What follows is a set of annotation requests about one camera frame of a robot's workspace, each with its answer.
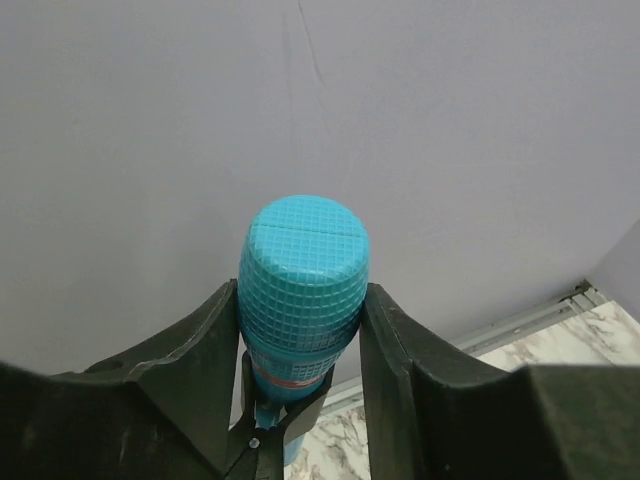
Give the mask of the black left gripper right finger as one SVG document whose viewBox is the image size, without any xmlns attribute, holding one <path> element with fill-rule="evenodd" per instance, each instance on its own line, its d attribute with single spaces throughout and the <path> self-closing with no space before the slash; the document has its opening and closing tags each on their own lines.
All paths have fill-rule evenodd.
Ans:
<svg viewBox="0 0 640 480">
<path fill-rule="evenodd" d="M 407 315 L 378 284 L 360 314 L 375 479 L 635 479 L 635 367 L 490 366 Z"/>
</svg>

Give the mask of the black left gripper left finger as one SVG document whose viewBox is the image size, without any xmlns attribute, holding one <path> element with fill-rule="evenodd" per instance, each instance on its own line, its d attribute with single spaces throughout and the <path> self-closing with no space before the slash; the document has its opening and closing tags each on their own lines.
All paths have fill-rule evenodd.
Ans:
<svg viewBox="0 0 640 480">
<path fill-rule="evenodd" d="M 236 284 L 81 373 L 1 366 L 5 479 L 220 479 L 238 347 Z"/>
</svg>

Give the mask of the black stand with blue mic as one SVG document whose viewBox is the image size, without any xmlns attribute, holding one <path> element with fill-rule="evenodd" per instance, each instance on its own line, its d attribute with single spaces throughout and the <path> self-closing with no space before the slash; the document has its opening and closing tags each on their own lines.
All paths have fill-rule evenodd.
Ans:
<svg viewBox="0 0 640 480">
<path fill-rule="evenodd" d="M 247 353 L 242 356 L 242 415 L 229 430 L 224 477 L 226 479 L 282 479 L 284 447 L 316 424 L 332 386 L 333 370 L 311 395 L 284 410 L 273 427 L 258 426 L 255 418 L 260 391 Z"/>
</svg>

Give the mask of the blue handheld microphone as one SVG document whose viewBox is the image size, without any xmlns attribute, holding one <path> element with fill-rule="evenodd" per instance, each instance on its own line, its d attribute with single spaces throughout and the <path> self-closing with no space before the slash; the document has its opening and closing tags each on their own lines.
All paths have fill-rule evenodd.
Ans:
<svg viewBox="0 0 640 480">
<path fill-rule="evenodd" d="M 316 391 L 359 328 L 370 244 L 361 220 L 340 203 L 292 195 L 264 207 L 243 245 L 239 328 L 263 397 L 259 427 Z"/>
</svg>

